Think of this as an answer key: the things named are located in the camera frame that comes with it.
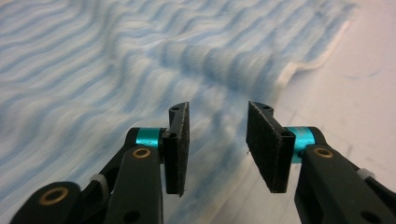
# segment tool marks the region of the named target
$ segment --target striped towel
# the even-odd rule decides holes
[[[131,127],[191,104],[185,195],[166,223],[208,223],[247,167],[248,100],[273,105],[323,63],[349,0],[0,1],[0,222],[54,181],[84,188]]]

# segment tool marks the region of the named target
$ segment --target white surface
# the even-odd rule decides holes
[[[275,117],[283,126],[316,126],[328,143],[396,191],[396,2],[359,1],[360,9],[330,59],[293,76]],[[300,223],[289,192],[270,194],[255,166],[212,223]]]

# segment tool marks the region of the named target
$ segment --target blue and white striped cloth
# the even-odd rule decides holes
[[[0,0],[0,222],[54,181],[84,188],[134,126],[191,103],[186,193],[166,223],[208,223],[246,171],[248,100],[273,105],[322,63],[348,0]]]

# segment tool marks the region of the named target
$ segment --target black mechanical part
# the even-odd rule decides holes
[[[295,204],[304,224],[396,223],[353,165],[328,146],[306,148]]]
[[[11,224],[78,223],[82,216],[79,186],[72,182],[56,182],[36,191],[22,206]]]
[[[174,105],[169,109],[170,128],[163,134],[163,160],[166,193],[184,193],[187,160],[190,144],[189,103]]]
[[[269,105],[248,102],[247,145],[272,193],[288,187],[295,135],[274,119]]]
[[[153,147],[125,152],[105,223],[163,223],[160,158]]]

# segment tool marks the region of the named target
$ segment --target folded cloth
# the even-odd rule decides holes
[[[248,100],[269,105],[323,63],[349,0],[0,2],[0,222],[54,181],[84,188],[131,127],[189,101],[185,195],[166,223],[207,223],[246,171]]]

